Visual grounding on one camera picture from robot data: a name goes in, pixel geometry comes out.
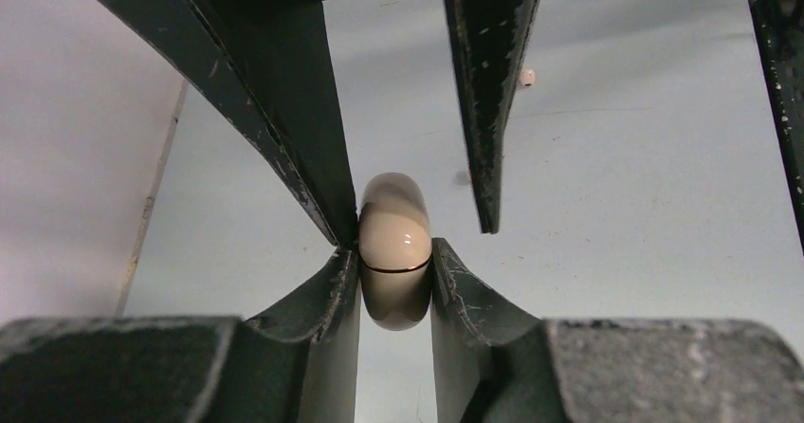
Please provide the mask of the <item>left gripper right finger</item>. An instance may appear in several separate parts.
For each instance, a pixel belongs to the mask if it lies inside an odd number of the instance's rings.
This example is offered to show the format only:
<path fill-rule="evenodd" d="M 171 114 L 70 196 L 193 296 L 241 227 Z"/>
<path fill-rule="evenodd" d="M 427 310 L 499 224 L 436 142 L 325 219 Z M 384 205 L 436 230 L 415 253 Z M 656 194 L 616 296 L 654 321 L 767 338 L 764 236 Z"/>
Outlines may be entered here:
<path fill-rule="evenodd" d="M 565 421 L 544 322 L 481 281 L 446 239 L 432 245 L 438 421 Z"/>

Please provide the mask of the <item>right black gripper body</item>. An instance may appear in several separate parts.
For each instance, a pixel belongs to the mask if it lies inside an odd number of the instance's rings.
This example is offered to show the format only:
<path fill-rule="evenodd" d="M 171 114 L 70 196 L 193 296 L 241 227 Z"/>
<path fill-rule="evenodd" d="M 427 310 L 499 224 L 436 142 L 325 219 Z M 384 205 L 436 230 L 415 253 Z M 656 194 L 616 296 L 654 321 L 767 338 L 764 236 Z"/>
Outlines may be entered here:
<path fill-rule="evenodd" d="M 803 0 L 748 0 L 798 234 L 803 234 Z"/>

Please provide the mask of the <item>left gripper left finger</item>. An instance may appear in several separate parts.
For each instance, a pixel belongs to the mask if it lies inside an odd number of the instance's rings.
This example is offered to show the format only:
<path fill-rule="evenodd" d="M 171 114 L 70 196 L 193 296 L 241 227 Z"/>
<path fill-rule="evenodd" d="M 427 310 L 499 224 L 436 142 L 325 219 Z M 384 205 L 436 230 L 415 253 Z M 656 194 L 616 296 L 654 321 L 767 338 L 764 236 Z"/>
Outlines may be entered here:
<path fill-rule="evenodd" d="M 352 422 L 360 295 L 355 248 L 237 325 L 207 422 Z"/>

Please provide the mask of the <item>beige earbud charging case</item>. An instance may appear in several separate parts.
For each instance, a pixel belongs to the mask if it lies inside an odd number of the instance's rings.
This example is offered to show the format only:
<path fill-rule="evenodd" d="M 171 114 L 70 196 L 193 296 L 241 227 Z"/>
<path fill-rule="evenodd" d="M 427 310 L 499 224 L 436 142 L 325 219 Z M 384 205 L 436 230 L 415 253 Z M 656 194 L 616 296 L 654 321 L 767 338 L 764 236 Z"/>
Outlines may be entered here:
<path fill-rule="evenodd" d="M 408 175 L 372 178 L 358 225 L 362 296 L 379 327 L 403 331 L 420 323 L 429 308 L 432 239 L 425 198 Z"/>

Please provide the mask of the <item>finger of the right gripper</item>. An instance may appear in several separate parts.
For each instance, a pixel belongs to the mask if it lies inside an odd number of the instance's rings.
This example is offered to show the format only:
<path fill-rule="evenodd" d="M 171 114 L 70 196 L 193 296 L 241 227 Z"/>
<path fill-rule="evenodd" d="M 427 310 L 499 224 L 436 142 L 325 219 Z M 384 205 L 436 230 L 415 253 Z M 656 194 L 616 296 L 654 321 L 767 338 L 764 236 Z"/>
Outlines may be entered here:
<path fill-rule="evenodd" d="M 98 1 L 257 150 L 331 244 L 356 239 L 326 0 Z"/>
<path fill-rule="evenodd" d="M 500 229 L 503 140 L 539 0 L 444 0 L 480 229 Z"/>

